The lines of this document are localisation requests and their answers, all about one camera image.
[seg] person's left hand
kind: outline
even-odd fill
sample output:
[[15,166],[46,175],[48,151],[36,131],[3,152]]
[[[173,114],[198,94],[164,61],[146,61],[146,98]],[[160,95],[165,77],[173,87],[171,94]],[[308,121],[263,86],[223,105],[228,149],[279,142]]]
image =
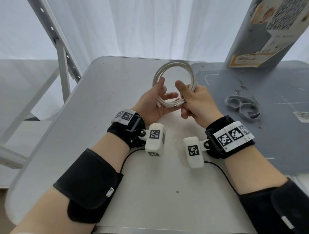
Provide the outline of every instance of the person's left hand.
[[144,120],[145,125],[149,127],[151,124],[156,123],[163,115],[179,110],[179,107],[161,107],[157,106],[158,97],[160,96],[163,100],[177,98],[178,93],[166,93],[166,86],[164,85],[164,77],[147,92],[145,92],[136,105],[131,110],[136,111]]

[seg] white cable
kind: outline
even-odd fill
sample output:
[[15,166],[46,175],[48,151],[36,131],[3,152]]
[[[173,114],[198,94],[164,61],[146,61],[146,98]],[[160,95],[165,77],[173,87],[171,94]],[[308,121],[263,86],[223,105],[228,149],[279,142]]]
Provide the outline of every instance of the white cable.
[[[191,84],[189,86],[189,89],[193,92],[195,90],[195,87],[196,87],[195,75],[194,75],[194,72],[192,70],[191,65],[188,62],[183,61],[183,60],[173,60],[173,61],[170,61],[170,62],[164,64],[162,67],[160,67],[159,70],[156,72],[156,74],[154,76],[152,86],[154,86],[158,82],[158,80],[163,76],[164,72],[166,72],[171,67],[182,67],[189,72],[189,74],[191,76]],[[185,102],[186,102],[186,99],[184,99],[184,98],[181,98],[181,99],[178,99],[178,100],[175,100],[175,101],[172,101],[172,102],[166,102],[161,97],[159,97],[157,105],[159,107],[161,107],[161,104],[166,106],[166,107],[178,107],[178,106],[184,104]]]

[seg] gray mat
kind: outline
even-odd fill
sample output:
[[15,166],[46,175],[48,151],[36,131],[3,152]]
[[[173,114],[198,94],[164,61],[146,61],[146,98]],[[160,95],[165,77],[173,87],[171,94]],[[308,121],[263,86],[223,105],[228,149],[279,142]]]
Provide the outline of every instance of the gray mat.
[[[282,61],[272,69],[227,69],[223,63],[195,63],[199,85],[207,87],[219,110],[241,121],[256,137],[256,147],[285,174],[309,172],[309,65]],[[241,95],[256,101],[261,118],[245,122],[224,100]]]

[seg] white backdrop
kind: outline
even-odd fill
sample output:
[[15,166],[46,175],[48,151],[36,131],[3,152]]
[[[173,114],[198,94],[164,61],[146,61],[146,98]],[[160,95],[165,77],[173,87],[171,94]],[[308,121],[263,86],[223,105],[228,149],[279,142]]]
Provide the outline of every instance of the white backdrop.
[[[106,55],[223,62],[251,3],[249,0],[47,1],[82,72],[92,60]],[[0,2],[0,58],[56,59],[56,50],[27,0]],[[284,60],[309,63],[308,29]],[[34,115],[48,117],[61,108],[60,87],[57,80],[32,111]]]

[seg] gray elastic band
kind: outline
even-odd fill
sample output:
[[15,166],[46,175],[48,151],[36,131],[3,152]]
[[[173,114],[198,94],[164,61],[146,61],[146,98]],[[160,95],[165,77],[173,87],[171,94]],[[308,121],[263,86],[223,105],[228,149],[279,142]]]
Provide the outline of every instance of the gray elastic band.
[[248,122],[257,121],[261,116],[260,106],[249,98],[232,95],[228,96],[224,103],[230,110],[238,110],[240,117]]

